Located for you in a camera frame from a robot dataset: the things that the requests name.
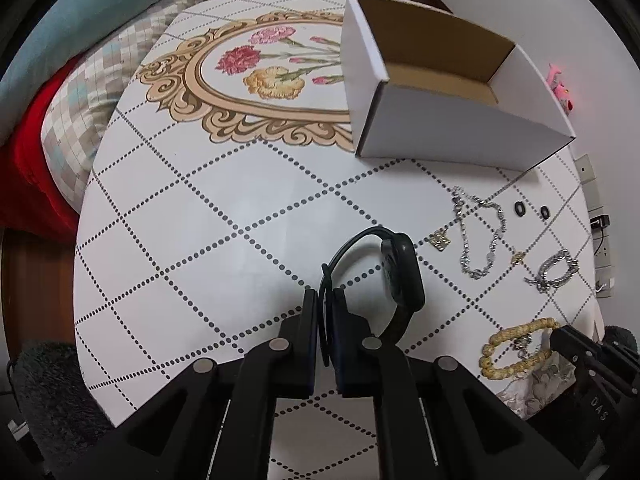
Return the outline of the black smartwatch with band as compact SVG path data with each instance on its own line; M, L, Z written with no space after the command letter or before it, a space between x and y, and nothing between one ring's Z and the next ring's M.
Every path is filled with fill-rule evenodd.
M418 257L411 238L405 233L396 233L384 226L371 226L359 232L345 242L328 263L323 263L321 266L322 279L319 285L317 307L320 351L325 366L330 364L330 346L326 328L329 324L328 314L333 290L332 273L349 249L367 236L376 236L381 240L383 268L390 285L390 294L396 304L392 319L378 336L382 343L397 344L404 336L413 315L425 304Z

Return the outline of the small gold charm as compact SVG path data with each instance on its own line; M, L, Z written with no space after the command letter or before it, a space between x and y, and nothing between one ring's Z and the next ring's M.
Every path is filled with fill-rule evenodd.
M524 261L524 258L526 257L526 253L525 252L516 252L512 258L511 258L511 263L512 264L520 264Z

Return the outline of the gold square pendant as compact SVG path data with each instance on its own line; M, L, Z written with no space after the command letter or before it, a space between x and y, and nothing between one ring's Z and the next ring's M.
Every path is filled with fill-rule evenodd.
M443 252L450 244L446 229L439 229L428 236L428 242L439 252Z

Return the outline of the dark fluffy rug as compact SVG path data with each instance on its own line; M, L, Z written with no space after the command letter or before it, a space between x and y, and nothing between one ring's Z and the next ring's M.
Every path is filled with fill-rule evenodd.
M11 377L17 405L55 479L114 429L85 385L73 344L26 344Z

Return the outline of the pink panther plush toy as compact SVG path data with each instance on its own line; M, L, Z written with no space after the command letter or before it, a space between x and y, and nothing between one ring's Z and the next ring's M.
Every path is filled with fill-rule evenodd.
M570 90L564 84L562 79L562 70L558 66L553 64L549 65L546 81L555 96L555 99L560 103L562 110L565 114L569 115L574 110L574 103Z

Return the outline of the white cardboard box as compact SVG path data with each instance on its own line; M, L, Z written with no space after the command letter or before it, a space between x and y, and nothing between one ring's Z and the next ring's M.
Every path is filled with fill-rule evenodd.
M399 0L346 0L341 61L362 158L526 171L575 139L527 53L455 15Z

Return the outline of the red bed sheet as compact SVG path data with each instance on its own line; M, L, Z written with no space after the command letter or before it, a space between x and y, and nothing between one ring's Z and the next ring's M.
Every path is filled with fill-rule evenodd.
M71 58L40 87L1 147L1 225L63 244L75 240L79 214L51 177L40 131L55 93L78 61L77 56Z

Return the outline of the checkered grey quilt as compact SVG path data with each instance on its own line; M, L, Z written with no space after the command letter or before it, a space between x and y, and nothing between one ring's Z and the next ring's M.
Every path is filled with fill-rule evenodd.
M41 145L58 192L80 211L107 124L134 72L176 16L205 0L158 0L85 53L44 115Z

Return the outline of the teal blanket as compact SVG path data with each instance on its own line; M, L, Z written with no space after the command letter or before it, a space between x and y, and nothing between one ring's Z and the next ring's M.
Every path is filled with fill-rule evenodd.
M74 56L158 0L56 0L26 36L1 77L1 140L38 89Z

